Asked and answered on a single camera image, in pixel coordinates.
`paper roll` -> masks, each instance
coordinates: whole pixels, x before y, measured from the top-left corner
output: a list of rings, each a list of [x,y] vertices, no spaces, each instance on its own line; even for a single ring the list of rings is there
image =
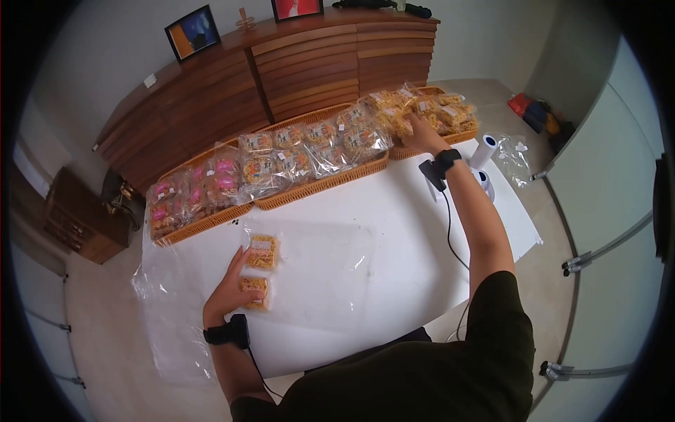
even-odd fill
[[[483,141],[478,143],[478,148],[468,160],[469,167],[480,170],[487,160],[492,157],[497,149],[497,140],[491,135],[483,135]]]

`person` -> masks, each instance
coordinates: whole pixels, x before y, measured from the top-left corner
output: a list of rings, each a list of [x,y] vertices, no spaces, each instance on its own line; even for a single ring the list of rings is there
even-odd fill
[[[427,122],[412,114],[405,118],[414,135],[404,143],[434,157],[449,149]],[[243,350],[210,345],[234,421],[527,419],[535,348],[506,231],[465,162],[456,160],[445,176],[470,250],[464,341],[402,341],[357,353],[305,373],[278,405]],[[224,315],[261,298],[237,288],[249,253],[240,248],[206,302],[205,329],[222,326]]]

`wall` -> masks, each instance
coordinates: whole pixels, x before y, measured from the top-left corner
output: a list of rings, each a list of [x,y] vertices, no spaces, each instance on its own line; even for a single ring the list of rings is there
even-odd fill
[[[324,0],[326,7],[332,3]],[[516,92],[535,67],[556,6],[555,0],[420,3],[442,21],[430,80],[497,78]],[[45,168],[66,163],[93,191],[100,191],[107,166],[91,147],[103,124],[133,88],[175,59],[164,27],[204,4],[85,0],[76,8],[45,58],[24,116],[34,121],[38,116],[41,122],[41,132],[24,135],[31,149],[63,149],[56,155],[33,151]],[[258,21],[273,16],[269,0],[211,2],[221,34],[236,29],[242,6]]]
[[[578,127],[607,82],[619,36],[596,2],[561,2],[525,93],[549,101]]]

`framed photo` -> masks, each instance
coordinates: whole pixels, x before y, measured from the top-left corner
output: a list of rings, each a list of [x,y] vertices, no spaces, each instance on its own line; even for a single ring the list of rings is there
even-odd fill
[[[220,43],[220,35],[215,27],[209,5],[185,15],[164,28],[164,31],[169,37],[169,43],[178,62],[211,45]]]
[[[311,15],[323,15],[322,0],[272,0],[274,20],[302,18]]]

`floor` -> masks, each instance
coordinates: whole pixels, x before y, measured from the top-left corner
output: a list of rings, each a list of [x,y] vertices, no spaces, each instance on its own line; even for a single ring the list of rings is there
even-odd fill
[[[497,80],[430,82],[447,92],[462,93],[478,107],[479,136],[500,131],[526,137],[533,172],[553,158],[545,137],[534,133],[506,105],[511,92]],[[527,188],[514,187],[532,218],[542,245],[535,245],[516,263],[520,298],[530,316],[535,337],[533,396],[546,385],[537,375],[544,360],[555,361],[567,330],[573,279],[564,278],[560,263],[572,256],[564,226],[542,180]],[[75,364],[86,382],[86,394],[99,421],[223,420],[229,421],[227,402],[217,385],[195,388],[167,384],[159,378],[148,344],[140,308],[130,279],[140,264],[140,236],[129,249],[104,265],[79,255],[67,260],[67,317]],[[425,327],[436,342],[455,331],[465,303]],[[300,374],[268,379],[270,388],[283,394]]]

